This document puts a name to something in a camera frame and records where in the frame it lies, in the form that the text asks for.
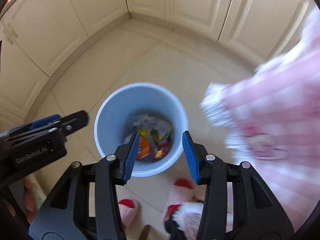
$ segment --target hand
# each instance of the hand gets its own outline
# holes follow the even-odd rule
[[[32,182],[28,177],[25,177],[23,179],[23,185],[24,185],[24,194],[23,194],[22,202],[27,210],[27,213],[26,213],[27,221],[31,224],[31,222],[33,221],[33,219],[35,218],[38,212],[38,208],[36,205],[36,198],[32,191],[33,189]],[[4,203],[7,206],[11,215],[15,216],[16,212],[12,207],[12,205],[5,199],[4,199]]]

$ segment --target silver bolt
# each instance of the silver bolt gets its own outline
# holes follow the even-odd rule
[[[208,161],[214,161],[216,157],[215,157],[213,154],[208,154],[205,158],[206,158]]]
[[[55,128],[51,128],[51,129],[49,129],[49,131],[48,132],[53,132],[53,131],[55,131],[55,130],[57,130],[57,128],[55,127]]]
[[[248,162],[243,162],[242,163],[242,167],[244,167],[245,169],[248,169],[248,168],[250,168],[250,163],[248,163]]]
[[[116,159],[116,156],[114,154],[110,154],[107,156],[108,161],[114,161]]]
[[[74,168],[74,169],[79,168],[79,166],[80,166],[80,162],[71,163],[71,167]]]

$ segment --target pink slipper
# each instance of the pink slipper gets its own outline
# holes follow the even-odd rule
[[[126,230],[137,216],[139,202],[132,198],[126,198],[119,201],[119,210],[124,229]]]
[[[193,184],[184,178],[179,178],[172,186],[167,204],[165,205],[162,220],[166,221],[170,215],[183,203],[190,202],[194,196],[195,190]]]

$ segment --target pink checkered garment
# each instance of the pink checkered garment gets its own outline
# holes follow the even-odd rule
[[[298,230],[320,199],[319,10],[289,53],[237,84],[211,84],[201,106],[228,127],[236,163],[252,163]]]

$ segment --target trash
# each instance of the trash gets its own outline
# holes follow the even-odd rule
[[[140,136],[137,160],[157,162],[167,155],[172,144],[170,138],[172,125],[170,123],[148,114],[129,116],[127,122]],[[130,141],[131,135],[124,139],[123,144]]]

